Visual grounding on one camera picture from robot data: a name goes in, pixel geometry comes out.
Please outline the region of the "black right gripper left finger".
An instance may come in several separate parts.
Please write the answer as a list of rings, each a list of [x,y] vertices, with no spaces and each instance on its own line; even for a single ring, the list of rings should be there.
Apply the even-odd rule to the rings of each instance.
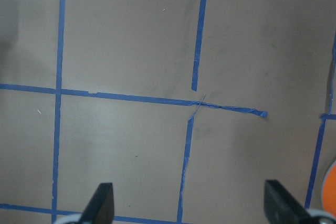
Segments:
[[[82,213],[79,223],[111,224],[113,219],[113,183],[101,183]]]

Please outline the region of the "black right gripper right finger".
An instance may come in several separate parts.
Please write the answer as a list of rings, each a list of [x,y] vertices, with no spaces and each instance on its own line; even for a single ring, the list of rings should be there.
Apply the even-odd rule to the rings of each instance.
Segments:
[[[264,213],[269,223],[306,223],[308,212],[277,180],[264,184]]]

